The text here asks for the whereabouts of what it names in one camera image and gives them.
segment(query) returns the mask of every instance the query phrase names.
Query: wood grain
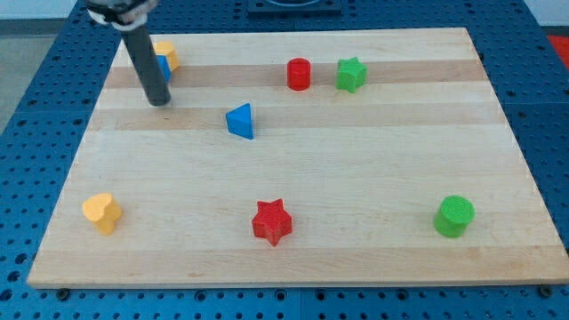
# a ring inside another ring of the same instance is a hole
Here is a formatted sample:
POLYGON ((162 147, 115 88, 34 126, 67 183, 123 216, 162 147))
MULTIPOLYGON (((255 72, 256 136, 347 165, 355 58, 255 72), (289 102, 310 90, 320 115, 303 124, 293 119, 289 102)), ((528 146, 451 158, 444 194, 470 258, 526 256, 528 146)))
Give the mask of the wood grain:
POLYGON ((557 284, 569 258, 463 28, 164 35, 181 68, 150 107, 121 45, 28 282, 37 288, 557 284), (314 62, 305 92, 293 57, 314 62), (370 81, 334 88, 338 58, 370 81), (251 102, 255 139, 224 115, 251 102), (81 203, 124 209, 99 236, 81 203), (440 236, 441 200, 477 216, 440 236), (294 231, 252 235, 257 200, 294 231))

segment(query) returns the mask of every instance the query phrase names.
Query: yellow block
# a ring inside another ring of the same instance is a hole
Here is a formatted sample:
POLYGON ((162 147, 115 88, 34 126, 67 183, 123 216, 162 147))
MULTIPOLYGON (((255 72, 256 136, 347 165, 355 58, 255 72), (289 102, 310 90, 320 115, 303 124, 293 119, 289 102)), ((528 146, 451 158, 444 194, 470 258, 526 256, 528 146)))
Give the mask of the yellow block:
POLYGON ((115 222, 123 215, 123 209, 109 193, 92 196, 83 202, 83 214, 104 236, 115 230, 115 222))
POLYGON ((154 45, 154 51, 156 51, 157 55, 166 56, 168 60, 168 66, 170 66, 170 71, 174 71, 177 67, 180 66, 180 62, 178 61, 178 54, 176 54, 176 50, 174 49, 174 44, 170 41, 161 41, 154 45))

